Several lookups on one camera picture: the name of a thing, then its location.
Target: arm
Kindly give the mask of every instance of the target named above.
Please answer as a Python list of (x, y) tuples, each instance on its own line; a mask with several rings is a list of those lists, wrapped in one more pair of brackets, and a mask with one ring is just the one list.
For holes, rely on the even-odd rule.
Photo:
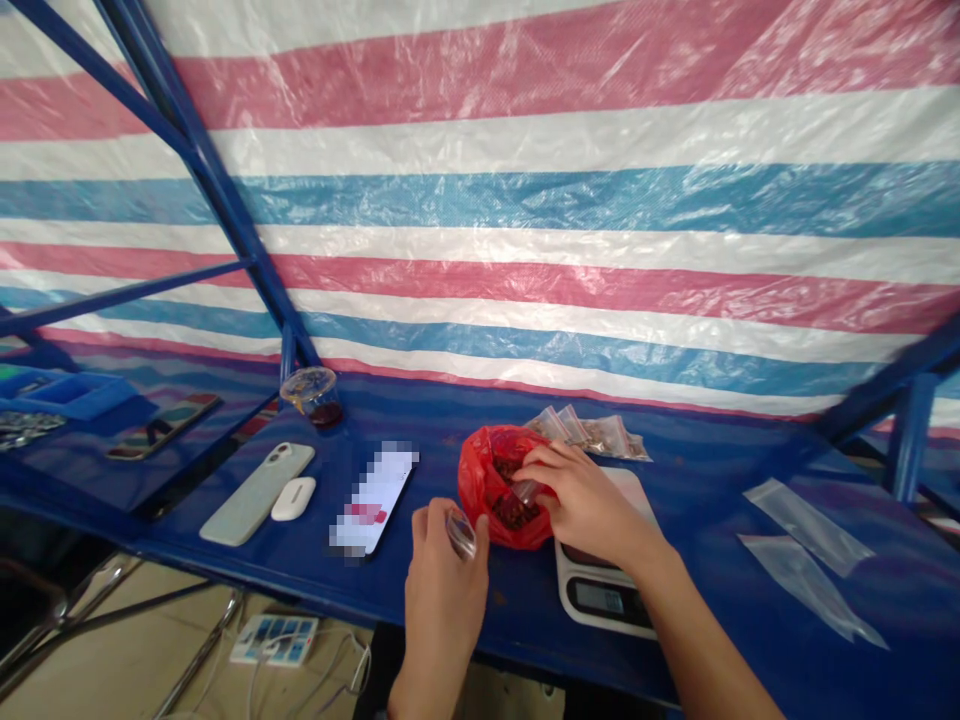
[(513, 479), (536, 480), (557, 538), (604, 558), (633, 579), (650, 613), (684, 713), (703, 718), (782, 718), (694, 586), (680, 555), (623, 499), (579, 448), (533, 450)]
[(446, 512), (434, 498), (413, 514), (413, 560), (407, 573), (403, 666), (390, 691), (390, 720), (450, 720), (487, 608), (486, 516), (477, 522), (477, 553), (461, 560), (450, 545)]

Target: red plastic bag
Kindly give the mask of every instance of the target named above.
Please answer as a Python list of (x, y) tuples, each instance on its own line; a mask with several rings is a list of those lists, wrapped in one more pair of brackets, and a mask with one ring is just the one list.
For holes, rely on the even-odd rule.
[[(504, 498), (512, 494), (507, 478), (520, 469), (523, 458), (539, 445), (550, 441), (527, 428), (513, 425), (483, 427), (468, 437), (460, 452), (457, 485), (460, 504), (470, 524), (476, 526), (481, 515), (490, 517), (490, 541), (514, 550), (536, 550), (553, 536), (549, 514), (533, 505), (520, 513), (504, 518), (498, 511)], [(550, 488), (544, 492), (556, 495)]]

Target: person's left hand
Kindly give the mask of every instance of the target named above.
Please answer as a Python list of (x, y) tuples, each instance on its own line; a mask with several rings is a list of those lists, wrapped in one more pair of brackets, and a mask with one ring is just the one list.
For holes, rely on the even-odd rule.
[(489, 521), (474, 529), (477, 552), (461, 560), (450, 544), (446, 513), (434, 498), (413, 514), (413, 560), (407, 572), (403, 668), (390, 694), (390, 717), (449, 720), (480, 637), (487, 606)]

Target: hand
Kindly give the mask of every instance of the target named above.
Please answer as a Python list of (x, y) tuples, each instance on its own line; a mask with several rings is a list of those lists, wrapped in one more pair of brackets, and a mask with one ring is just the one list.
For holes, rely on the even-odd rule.
[(477, 552), (461, 560), (450, 544), (446, 513), (434, 498), (413, 514), (413, 560), (404, 587), (407, 648), (390, 693), (391, 720), (449, 720), (480, 637), (487, 608), (489, 522), (477, 521)]
[(513, 480), (536, 480), (553, 488), (557, 498), (543, 493), (537, 503), (550, 513), (553, 534), (560, 542), (631, 574), (642, 574), (646, 563), (672, 551), (660, 531), (580, 448), (559, 440), (534, 448)]

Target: smartphone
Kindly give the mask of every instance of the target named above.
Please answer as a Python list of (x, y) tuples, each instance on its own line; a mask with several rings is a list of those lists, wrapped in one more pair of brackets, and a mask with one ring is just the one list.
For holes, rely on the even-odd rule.
[(373, 555), (419, 461), (420, 453), (410, 443), (383, 443), (331, 528), (331, 546), (340, 548), (346, 557)]
[(309, 445), (280, 443), (200, 528), (210, 542), (239, 547), (267, 519), (284, 486), (313, 460)]
[(213, 393), (190, 395), (173, 407), (161, 410), (146, 425), (127, 435), (116, 447), (107, 451), (107, 457), (112, 460), (143, 460), (219, 403), (220, 396)]

